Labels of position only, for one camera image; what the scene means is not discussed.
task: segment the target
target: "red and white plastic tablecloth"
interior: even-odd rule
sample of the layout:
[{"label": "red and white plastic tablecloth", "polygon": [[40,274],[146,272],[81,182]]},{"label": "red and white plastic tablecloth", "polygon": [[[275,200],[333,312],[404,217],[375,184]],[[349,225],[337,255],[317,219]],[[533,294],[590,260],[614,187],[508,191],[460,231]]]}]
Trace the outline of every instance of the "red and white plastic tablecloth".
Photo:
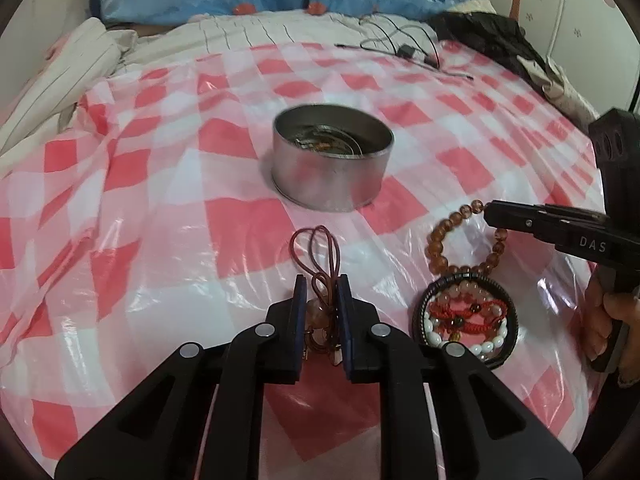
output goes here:
[{"label": "red and white plastic tablecloth", "polygon": [[[290,297],[298,228],[331,229],[354,295],[407,330],[433,279],[426,237],[461,204],[602,208],[583,134],[489,59],[455,43],[442,57],[474,79],[288,44],[101,80],[69,129],[0,182],[0,402],[49,472],[182,343],[228,342]],[[360,108],[394,131],[372,204],[313,212],[274,190],[271,122],[306,102]],[[474,217],[447,237],[446,255],[477,264],[491,243]],[[512,233],[492,277],[520,318],[497,375],[574,446],[593,391],[575,341],[588,265]],[[265,396],[261,478],[378,475],[376,386],[348,384],[321,356],[299,384]]]}]

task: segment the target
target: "round silver container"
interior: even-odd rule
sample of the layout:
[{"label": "round silver container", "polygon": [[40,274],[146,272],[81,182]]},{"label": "round silver container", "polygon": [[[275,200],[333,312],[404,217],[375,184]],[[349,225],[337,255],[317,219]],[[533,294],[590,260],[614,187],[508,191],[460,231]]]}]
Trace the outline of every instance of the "round silver container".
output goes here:
[{"label": "round silver container", "polygon": [[273,121],[278,190],[305,207],[352,211],[380,192],[394,143],[381,121],[337,105],[302,105]]}]

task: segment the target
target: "silver screw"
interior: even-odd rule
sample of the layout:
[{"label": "silver screw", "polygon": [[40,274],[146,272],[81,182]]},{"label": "silver screw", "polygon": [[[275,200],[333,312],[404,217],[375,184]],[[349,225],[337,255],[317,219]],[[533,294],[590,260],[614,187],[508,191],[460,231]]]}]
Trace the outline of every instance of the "silver screw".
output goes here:
[{"label": "silver screw", "polygon": [[448,343],[444,349],[451,357],[462,357],[465,354],[465,347],[460,343]]},{"label": "silver screw", "polygon": [[371,333],[373,335],[377,335],[378,337],[386,337],[391,334],[391,327],[389,325],[385,325],[384,323],[376,323],[371,327]]},{"label": "silver screw", "polygon": [[196,343],[187,343],[180,347],[180,355],[185,359],[196,357],[200,353],[200,347]]},{"label": "silver screw", "polygon": [[255,327],[255,333],[260,337],[269,337],[276,332],[276,327],[269,323],[261,323],[257,327]]}]

